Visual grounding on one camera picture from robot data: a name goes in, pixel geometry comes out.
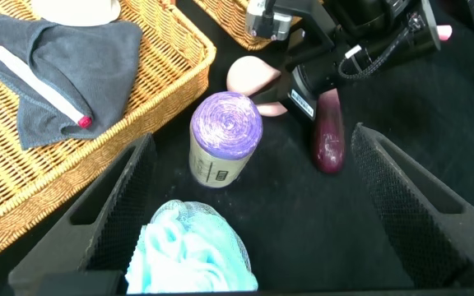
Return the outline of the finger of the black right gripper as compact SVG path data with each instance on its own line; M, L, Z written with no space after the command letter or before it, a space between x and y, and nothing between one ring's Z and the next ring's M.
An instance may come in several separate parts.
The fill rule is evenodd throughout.
M303 42L295 41L290 42L286 48L283 62L280 66L280 71L282 74L291 73L296 66L295 57L298 52L302 49Z
M280 103L283 107L289 106L289 92L292 79L288 76L279 76L274 81L266 84L258 92L250 96L256 104Z

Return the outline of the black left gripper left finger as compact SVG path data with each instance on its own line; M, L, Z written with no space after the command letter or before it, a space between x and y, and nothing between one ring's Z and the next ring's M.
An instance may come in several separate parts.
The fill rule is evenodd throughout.
M151 195L156 145L132 142L10 272L12 288L124 288Z

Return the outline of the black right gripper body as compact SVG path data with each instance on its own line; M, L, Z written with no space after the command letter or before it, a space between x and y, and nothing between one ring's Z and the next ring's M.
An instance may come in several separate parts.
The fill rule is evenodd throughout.
M337 30L334 40L335 48L300 63L291 72L289 98L311 121L322 93L440 50L436 20L430 12L406 13L380 39L348 39L343 30Z

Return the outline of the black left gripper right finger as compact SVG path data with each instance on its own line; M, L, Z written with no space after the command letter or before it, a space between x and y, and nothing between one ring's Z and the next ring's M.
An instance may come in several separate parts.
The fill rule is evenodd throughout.
M351 151L388 240L416 286L474 287L474 206L380 132Z

